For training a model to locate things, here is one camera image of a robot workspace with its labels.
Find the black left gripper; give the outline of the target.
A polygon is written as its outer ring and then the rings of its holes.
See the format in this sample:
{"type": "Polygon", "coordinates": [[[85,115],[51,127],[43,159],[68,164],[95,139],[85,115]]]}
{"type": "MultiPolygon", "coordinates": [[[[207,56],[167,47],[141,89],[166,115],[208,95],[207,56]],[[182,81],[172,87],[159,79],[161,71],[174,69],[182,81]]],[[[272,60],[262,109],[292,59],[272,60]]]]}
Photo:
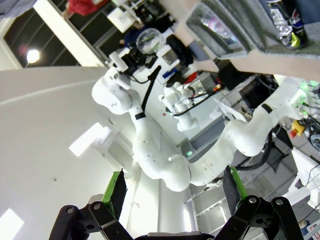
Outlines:
{"type": "Polygon", "coordinates": [[[156,62],[157,55],[155,53],[144,54],[137,48],[132,48],[129,53],[122,56],[121,59],[128,66],[128,68],[123,73],[125,75],[132,75],[141,67],[150,69],[156,62]]]}

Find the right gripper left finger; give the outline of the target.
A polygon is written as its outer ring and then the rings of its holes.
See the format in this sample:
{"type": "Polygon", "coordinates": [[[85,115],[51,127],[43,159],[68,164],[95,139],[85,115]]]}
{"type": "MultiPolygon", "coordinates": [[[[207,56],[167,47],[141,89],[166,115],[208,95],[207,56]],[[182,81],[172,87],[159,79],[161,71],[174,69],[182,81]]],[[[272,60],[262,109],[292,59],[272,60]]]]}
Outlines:
{"type": "Polygon", "coordinates": [[[101,233],[105,240],[131,240],[119,222],[127,185],[123,170],[115,171],[100,201],[79,209],[63,206],[49,235],[50,240],[87,240],[92,233],[101,233]]]}

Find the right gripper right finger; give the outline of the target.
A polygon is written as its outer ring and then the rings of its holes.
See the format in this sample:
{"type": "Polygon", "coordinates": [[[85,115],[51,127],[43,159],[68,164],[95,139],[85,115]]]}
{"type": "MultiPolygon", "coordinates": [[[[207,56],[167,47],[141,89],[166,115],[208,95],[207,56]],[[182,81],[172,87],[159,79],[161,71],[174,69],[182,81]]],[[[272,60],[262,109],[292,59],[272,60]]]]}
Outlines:
{"type": "Polygon", "coordinates": [[[236,168],[230,166],[223,172],[222,188],[231,216],[216,240],[242,240],[251,228],[262,229],[267,240],[300,239],[300,227],[287,198],[266,201],[248,194],[236,168]]]}

